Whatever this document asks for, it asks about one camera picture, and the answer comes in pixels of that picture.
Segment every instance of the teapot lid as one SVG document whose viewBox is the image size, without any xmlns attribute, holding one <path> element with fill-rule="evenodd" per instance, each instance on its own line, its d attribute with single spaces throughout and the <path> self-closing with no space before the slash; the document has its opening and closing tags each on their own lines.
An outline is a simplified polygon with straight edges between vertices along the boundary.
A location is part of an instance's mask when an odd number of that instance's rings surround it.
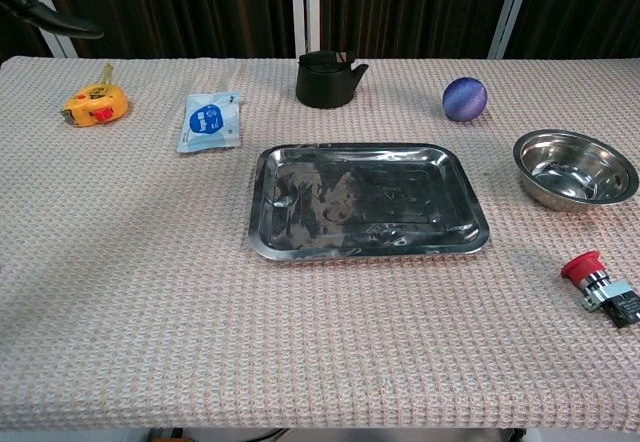
<svg viewBox="0 0 640 442">
<path fill-rule="evenodd" d="M 317 72 L 337 72 L 349 67 L 356 60 L 355 53 L 318 50 L 300 56 L 299 63 Z"/>
</svg>

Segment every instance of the black teapot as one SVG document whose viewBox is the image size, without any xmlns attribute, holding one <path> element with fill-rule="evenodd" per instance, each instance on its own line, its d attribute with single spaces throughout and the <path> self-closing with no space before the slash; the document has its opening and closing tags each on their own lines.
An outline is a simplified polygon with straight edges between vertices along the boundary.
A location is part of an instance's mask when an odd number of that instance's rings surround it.
<svg viewBox="0 0 640 442">
<path fill-rule="evenodd" d="M 331 109 L 353 99 L 367 64 L 351 70 L 353 52 L 320 50 L 300 56 L 296 97 L 309 107 Z"/>
</svg>

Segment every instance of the tray rim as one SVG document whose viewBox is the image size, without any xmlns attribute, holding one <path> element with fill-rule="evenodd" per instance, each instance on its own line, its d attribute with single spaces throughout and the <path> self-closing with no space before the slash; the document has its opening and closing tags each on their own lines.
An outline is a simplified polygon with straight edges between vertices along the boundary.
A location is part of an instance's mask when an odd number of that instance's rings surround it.
<svg viewBox="0 0 640 442">
<path fill-rule="evenodd" d="M 349 248 L 309 248 L 309 249 L 291 249 L 291 250 L 277 250 L 266 245 L 260 238 L 260 220 L 262 215 L 262 200 L 263 192 L 262 186 L 264 185 L 265 165 L 269 156 L 282 149 L 401 149 L 401 148 L 420 148 L 420 149 L 436 149 L 444 152 L 447 157 L 453 162 L 457 172 L 460 175 L 460 180 L 465 186 L 470 199 L 470 208 L 478 220 L 479 235 L 472 242 L 466 244 L 455 245 L 420 245 L 420 246 L 403 246 L 403 247 L 373 247 L 368 248 L 366 251 L 359 249 Z M 253 197 L 251 199 L 251 212 L 249 217 L 249 243 L 253 250 L 263 257 L 275 260 L 275 261 L 305 261 L 305 260 L 323 260 L 323 259 L 339 259 L 350 257 L 390 257 L 390 256 L 429 256 L 429 255 L 467 255 L 478 252 L 488 242 L 490 238 L 490 229 L 487 219 L 482 211 L 478 197 L 476 196 L 469 178 L 464 171 L 460 160 L 450 150 L 435 144 L 425 143 L 404 143 L 404 142 L 355 142 L 355 143 L 317 143 L 317 144 L 283 144 L 271 147 L 260 154 L 256 163 L 256 171 L 254 176 Z M 433 247 L 429 250 L 416 251 L 417 247 L 427 248 Z"/>
</svg>

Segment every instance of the stainless steel tray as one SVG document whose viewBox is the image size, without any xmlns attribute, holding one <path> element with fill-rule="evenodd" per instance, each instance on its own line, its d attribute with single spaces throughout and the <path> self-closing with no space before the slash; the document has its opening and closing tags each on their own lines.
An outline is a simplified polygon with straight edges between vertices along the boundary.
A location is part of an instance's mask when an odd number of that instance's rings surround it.
<svg viewBox="0 0 640 442">
<path fill-rule="evenodd" d="M 471 253 L 488 239 L 471 184 L 442 147 L 283 145 L 258 159 L 249 240 L 269 259 Z"/>
</svg>

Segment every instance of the blue label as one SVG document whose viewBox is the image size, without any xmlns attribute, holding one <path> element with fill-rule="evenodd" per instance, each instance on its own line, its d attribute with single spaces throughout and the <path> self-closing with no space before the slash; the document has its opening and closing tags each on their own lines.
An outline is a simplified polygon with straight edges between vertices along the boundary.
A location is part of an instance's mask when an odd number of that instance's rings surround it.
<svg viewBox="0 0 640 442">
<path fill-rule="evenodd" d="M 199 134 L 213 134 L 222 128 L 222 113 L 218 106 L 209 104 L 200 107 L 189 118 L 189 127 Z"/>
</svg>

